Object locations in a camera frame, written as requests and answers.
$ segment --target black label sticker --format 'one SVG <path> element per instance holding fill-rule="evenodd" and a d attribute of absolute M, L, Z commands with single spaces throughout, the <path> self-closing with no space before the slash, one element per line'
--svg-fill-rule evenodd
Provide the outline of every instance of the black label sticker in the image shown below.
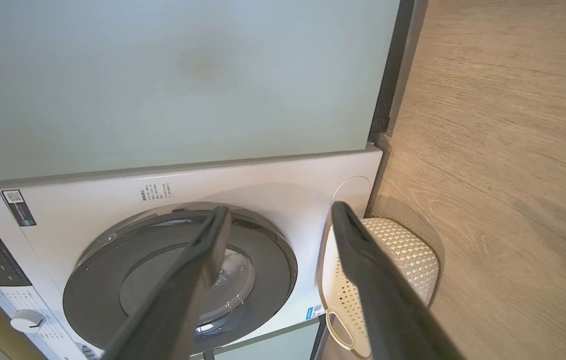
<path fill-rule="evenodd" d="M 18 225 L 35 226 L 37 224 L 19 190 L 5 190 L 2 191 L 2 195 Z"/>

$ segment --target laundry basket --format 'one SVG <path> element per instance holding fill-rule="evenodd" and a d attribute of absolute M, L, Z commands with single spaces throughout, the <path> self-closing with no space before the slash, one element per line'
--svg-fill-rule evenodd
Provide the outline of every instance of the laundry basket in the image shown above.
<path fill-rule="evenodd" d="M 391 219 L 366 218 L 361 223 L 427 306 L 439 276 L 439 260 L 434 251 Z M 370 343 L 359 292 L 343 273 L 332 228 L 322 239 L 318 278 L 329 333 L 340 346 L 358 358 L 369 358 Z"/>

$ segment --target washing machine drum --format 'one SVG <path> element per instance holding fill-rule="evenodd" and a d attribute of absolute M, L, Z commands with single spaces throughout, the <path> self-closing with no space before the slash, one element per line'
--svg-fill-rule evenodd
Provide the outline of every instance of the washing machine drum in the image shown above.
<path fill-rule="evenodd" d="M 63 310 L 73 330 L 107 350 L 216 205 L 172 207 L 167 213 L 158 208 L 98 237 L 63 292 Z M 193 354 L 224 346 L 263 325 L 288 300 L 296 279 L 297 260 L 281 232 L 255 212 L 233 208 L 225 260 L 203 299 Z"/>

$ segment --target washing machine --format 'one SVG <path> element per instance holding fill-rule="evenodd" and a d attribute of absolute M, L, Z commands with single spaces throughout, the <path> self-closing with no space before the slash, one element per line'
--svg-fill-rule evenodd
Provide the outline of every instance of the washing machine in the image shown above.
<path fill-rule="evenodd" d="M 50 359 L 97 359 L 218 205 L 232 210 L 194 353 L 322 313 L 333 201 L 363 216 L 382 151 L 0 182 L 0 307 Z"/>

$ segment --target wood grain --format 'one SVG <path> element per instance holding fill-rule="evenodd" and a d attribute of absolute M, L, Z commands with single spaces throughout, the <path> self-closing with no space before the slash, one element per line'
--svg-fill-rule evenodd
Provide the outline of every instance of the wood grain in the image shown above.
<path fill-rule="evenodd" d="M 566 359 L 566 1 L 529 3 L 430 0 L 372 212 L 469 359 Z"/>

